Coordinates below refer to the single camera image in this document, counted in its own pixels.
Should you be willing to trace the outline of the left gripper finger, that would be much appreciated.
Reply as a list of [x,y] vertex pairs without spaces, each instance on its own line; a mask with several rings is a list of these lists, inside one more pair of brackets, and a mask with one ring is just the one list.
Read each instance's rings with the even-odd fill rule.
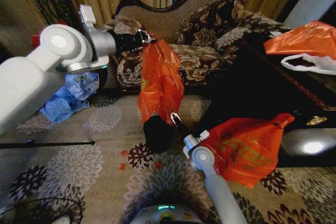
[[143,45],[149,45],[157,42],[158,38],[154,35],[145,35],[143,38]]
[[147,31],[138,29],[138,34],[140,36],[141,42],[150,42],[150,35]]

